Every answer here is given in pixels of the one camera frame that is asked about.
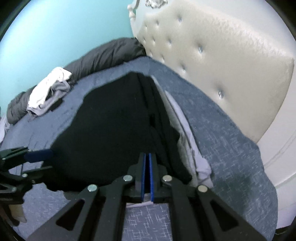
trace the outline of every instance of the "screw head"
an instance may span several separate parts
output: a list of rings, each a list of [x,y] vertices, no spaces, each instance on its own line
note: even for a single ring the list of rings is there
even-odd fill
[[[170,175],[164,175],[164,176],[163,176],[163,180],[164,180],[165,182],[170,182],[172,179],[173,179],[173,178],[172,178],[172,176],[170,176]]]
[[[94,192],[98,189],[97,185],[91,184],[87,187],[87,190],[90,192]]]
[[[133,179],[133,177],[131,175],[125,175],[123,177],[123,179],[124,179],[125,182],[130,182]]]
[[[199,185],[197,187],[197,189],[198,189],[198,191],[203,192],[203,193],[207,192],[207,186],[205,186],[205,185]]]

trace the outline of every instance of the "white towel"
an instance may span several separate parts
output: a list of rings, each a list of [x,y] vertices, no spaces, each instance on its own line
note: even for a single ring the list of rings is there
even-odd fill
[[[54,68],[49,75],[44,78],[32,91],[28,106],[37,108],[39,105],[44,104],[50,88],[56,81],[63,82],[70,79],[72,73],[63,69],[62,67]]]

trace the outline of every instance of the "blue wall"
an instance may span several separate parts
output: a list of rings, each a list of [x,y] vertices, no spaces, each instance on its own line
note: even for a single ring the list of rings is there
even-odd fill
[[[132,0],[31,0],[0,42],[2,114],[19,92],[92,48],[132,37]]]

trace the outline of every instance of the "white upholstered headboard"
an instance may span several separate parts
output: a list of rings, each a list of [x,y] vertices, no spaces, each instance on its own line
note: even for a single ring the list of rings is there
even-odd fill
[[[147,55],[200,88],[258,142],[286,96],[293,55],[270,36],[195,0],[168,0],[155,9],[141,0],[129,8]]]
[[[146,1],[128,6],[134,36],[258,144],[278,194],[278,228],[290,225],[296,215],[296,41],[288,27],[265,0],[167,0],[160,8]]]

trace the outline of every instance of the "mattress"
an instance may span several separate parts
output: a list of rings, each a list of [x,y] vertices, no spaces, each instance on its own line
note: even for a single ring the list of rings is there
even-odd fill
[[[71,124],[87,93],[130,71],[155,76],[160,86],[173,96],[189,121],[201,154],[211,165],[212,190],[267,240],[272,240],[277,224],[277,195],[264,173],[258,146],[201,90],[149,57],[81,79],[56,110],[35,119],[26,115],[14,125],[0,150],[18,146],[33,150],[50,148]],[[41,163],[26,163],[24,170],[40,166]],[[20,173],[20,167],[10,172]],[[44,184],[34,185],[24,200],[27,223],[21,223],[15,230],[25,239],[68,202],[61,191],[52,192]],[[168,214],[166,204],[127,209],[123,240],[171,240]]]

